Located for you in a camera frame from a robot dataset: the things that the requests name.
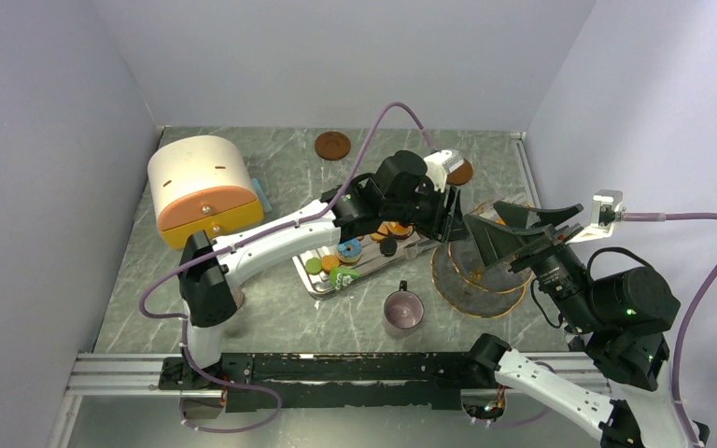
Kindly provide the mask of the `orange donut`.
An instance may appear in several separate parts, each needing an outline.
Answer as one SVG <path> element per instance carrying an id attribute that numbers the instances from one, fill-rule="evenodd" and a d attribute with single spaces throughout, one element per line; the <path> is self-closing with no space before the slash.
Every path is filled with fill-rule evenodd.
<path id="1" fill-rule="evenodd" d="M 391 235 L 394 235 L 396 237 L 400 238 L 408 238 L 412 235 L 414 232 L 414 226 L 413 225 L 403 225 L 400 222 L 396 221 L 389 221 L 386 223 L 387 230 Z"/>

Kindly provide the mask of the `blue sprinkled donut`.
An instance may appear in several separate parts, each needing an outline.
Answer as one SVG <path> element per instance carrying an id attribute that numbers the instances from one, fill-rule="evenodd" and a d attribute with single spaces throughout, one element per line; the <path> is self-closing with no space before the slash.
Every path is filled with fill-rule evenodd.
<path id="1" fill-rule="evenodd" d="M 359 238 L 353 238 L 336 246 L 336 257 L 345 264 L 353 264 L 360 260 L 363 245 Z"/>

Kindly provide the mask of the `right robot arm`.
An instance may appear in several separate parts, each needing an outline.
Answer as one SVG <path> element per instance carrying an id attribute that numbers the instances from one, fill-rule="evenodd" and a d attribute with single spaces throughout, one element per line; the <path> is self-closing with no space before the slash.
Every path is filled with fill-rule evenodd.
<path id="1" fill-rule="evenodd" d="M 531 271 L 597 370 L 623 392 L 613 399 L 539 371 L 528 357 L 485 334 L 469 352 L 466 372 L 478 386 L 494 381 L 536 399 L 603 447 L 703 447 L 709 428 L 693 421 L 672 395 L 677 353 L 665 334 L 680 309 L 666 279 L 647 261 L 599 279 L 572 244 L 584 235 L 575 204 L 538 209 L 495 202 L 496 219 L 463 220 L 486 267 Z"/>

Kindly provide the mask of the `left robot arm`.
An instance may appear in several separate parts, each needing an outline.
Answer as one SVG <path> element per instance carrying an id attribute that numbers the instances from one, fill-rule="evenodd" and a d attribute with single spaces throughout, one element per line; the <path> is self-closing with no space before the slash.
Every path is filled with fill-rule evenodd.
<path id="1" fill-rule="evenodd" d="M 240 307 L 237 289 L 281 261 L 369 235 L 385 222 L 439 242 L 466 237 L 460 193 L 447 183 L 463 163 L 453 149 L 427 157 L 400 150 L 375 172 L 356 175 L 345 187 L 253 230 L 214 240 L 202 231 L 192 234 L 177 276 L 188 314 L 184 376 L 200 388 L 218 381 L 224 325 Z"/>

